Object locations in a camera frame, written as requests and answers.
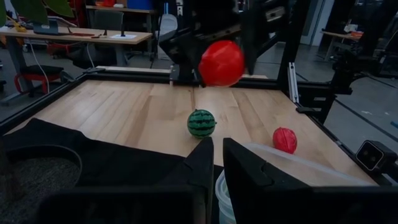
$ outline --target white bucket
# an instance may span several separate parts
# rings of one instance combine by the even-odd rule
[[[231,199],[229,198],[226,186],[224,171],[216,181],[216,196],[220,208],[220,224],[236,224],[234,210],[232,209]]]

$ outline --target wooden table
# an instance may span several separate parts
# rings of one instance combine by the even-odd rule
[[[199,143],[187,130],[187,118],[197,108],[216,118],[211,137],[217,165],[223,165],[223,138],[272,146],[273,132],[286,127],[297,135],[296,156],[374,184],[281,91],[87,80],[34,117],[92,139],[187,156]]]
[[[337,34],[337,33],[333,33],[333,32],[326,32],[326,31],[322,31],[323,34],[325,35],[329,35],[331,36],[331,42],[328,48],[328,51],[326,53],[326,56],[324,58],[324,61],[329,61],[332,53],[333,53],[333,48],[334,47],[339,47],[342,49],[346,49],[349,50],[351,48],[350,45],[346,45],[346,44],[342,44],[340,42],[337,42],[336,39],[340,38],[340,39],[348,39],[348,40],[353,40],[353,41],[358,41],[361,37],[354,37],[351,34]]]
[[[84,28],[70,28],[70,30],[74,33],[83,33],[83,34],[94,34],[99,35],[103,34],[104,30],[96,30],[96,29],[84,29]],[[63,34],[68,33],[68,29],[66,27],[59,27],[58,31]],[[32,30],[28,30],[27,32],[17,32],[14,28],[10,29],[8,27],[0,28],[0,35],[5,35],[7,38],[7,49],[10,53],[12,62],[16,69],[17,73],[20,73],[22,67],[26,67],[26,62],[24,55],[22,53],[22,49],[19,46],[16,37],[22,38],[31,38],[31,39],[46,39],[46,40],[70,40],[76,42],[91,42],[91,43],[102,43],[102,44],[111,44],[114,45],[116,49],[116,59],[118,61],[119,66],[126,65],[126,59],[124,57],[123,44],[136,45],[149,39],[152,34],[145,32],[125,32],[126,35],[136,35],[133,39],[114,39],[110,38],[113,35],[120,34],[119,30],[108,30],[107,38],[99,38],[92,39],[91,37],[82,37],[76,35],[43,35],[43,34],[35,34]],[[33,88],[33,84],[31,81],[25,80],[21,78],[21,87],[22,90],[30,90]],[[0,101],[0,104],[3,106],[7,106],[9,101],[18,97],[19,93],[8,96],[7,98]]]
[[[88,12],[88,19],[91,23],[94,21],[94,11],[95,10],[109,10],[109,11],[118,11],[118,12],[125,12],[125,13],[141,13],[146,14],[146,28],[147,32],[151,34],[155,33],[154,25],[155,19],[152,19],[152,16],[156,14],[155,10],[142,10],[142,9],[128,9],[128,8],[120,8],[120,7],[103,7],[103,6],[86,6]],[[148,40],[148,52],[152,52],[152,40]]]
[[[85,28],[76,28],[71,27],[70,30],[73,33],[80,34],[94,34],[99,35],[103,34],[104,30],[98,29],[85,29]],[[66,27],[59,27],[59,33],[67,34],[68,29]],[[7,27],[0,28],[0,35],[5,35],[7,37],[23,37],[23,38],[32,38],[32,39],[45,39],[45,40],[70,40],[70,41],[82,41],[82,42],[90,42],[90,43],[102,43],[102,44],[130,44],[136,45],[145,41],[152,37],[151,33],[146,32],[128,32],[126,31],[126,35],[136,35],[134,39],[115,39],[111,38],[116,34],[120,34],[120,30],[107,30],[108,37],[107,38],[98,38],[93,39],[91,37],[82,37],[77,35],[44,35],[44,34],[35,34],[33,30],[27,30],[27,32],[17,32],[14,28],[10,29]]]
[[[111,10],[111,11],[119,11],[119,12],[136,12],[136,13],[145,13],[145,14],[155,14],[155,10],[143,10],[143,9],[128,9],[121,7],[104,7],[104,6],[86,6],[86,9],[101,9],[101,10]]]

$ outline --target metal bracket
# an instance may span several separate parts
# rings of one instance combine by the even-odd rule
[[[307,108],[307,107],[298,107],[298,108],[296,108],[296,111],[298,113],[305,114],[307,116],[317,116],[320,113],[319,111],[316,111],[312,108]]]
[[[106,70],[105,68],[89,68],[89,69],[83,71],[83,74],[98,73],[98,72],[103,72],[105,70]]]
[[[299,103],[299,91],[297,88],[296,69],[294,62],[289,62],[287,73],[289,75],[288,80],[290,100],[292,100],[293,103]]]

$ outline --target plastic container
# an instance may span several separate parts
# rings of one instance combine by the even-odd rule
[[[278,169],[310,186],[372,186],[366,181],[337,172],[315,162],[307,161],[295,155],[255,143],[243,144],[244,147],[276,166]],[[220,224],[235,224],[235,216],[229,198],[224,171],[215,185]]]
[[[127,8],[152,10],[154,6],[152,0],[127,0]]]
[[[235,224],[235,215],[232,209],[231,199],[229,198],[224,171],[222,171],[216,181],[216,197],[218,198],[218,207],[220,208],[220,224]]]

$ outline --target green leaf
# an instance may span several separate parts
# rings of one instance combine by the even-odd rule
[[[68,0],[44,0],[44,2],[55,13],[63,16],[74,17],[73,12],[70,9]]]
[[[42,24],[49,23],[42,0],[11,0],[11,3],[21,16]]]
[[[4,0],[0,0],[0,27],[6,24],[6,5]]]

